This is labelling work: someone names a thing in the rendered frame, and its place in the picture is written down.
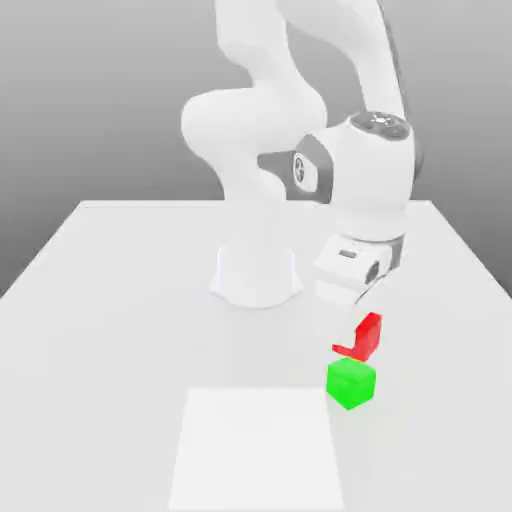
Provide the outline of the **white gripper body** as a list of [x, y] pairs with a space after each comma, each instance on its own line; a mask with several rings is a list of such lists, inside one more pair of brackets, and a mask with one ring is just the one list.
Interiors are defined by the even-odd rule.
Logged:
[[327, 302], [343, 323], [360, 322], [373, 311], [374, 296], [382, 287], [385, 277], [380, 277], [366, 288], [354, 290], [336, 282], [315, 281], [315, 294]]

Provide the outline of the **small green cube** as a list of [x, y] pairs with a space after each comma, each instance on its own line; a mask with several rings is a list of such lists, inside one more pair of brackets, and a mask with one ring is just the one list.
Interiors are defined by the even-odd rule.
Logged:
[[345, 410], [362, 405], [374, 396], [376, 370], [345, 357], [328, 365], [326, 392]]

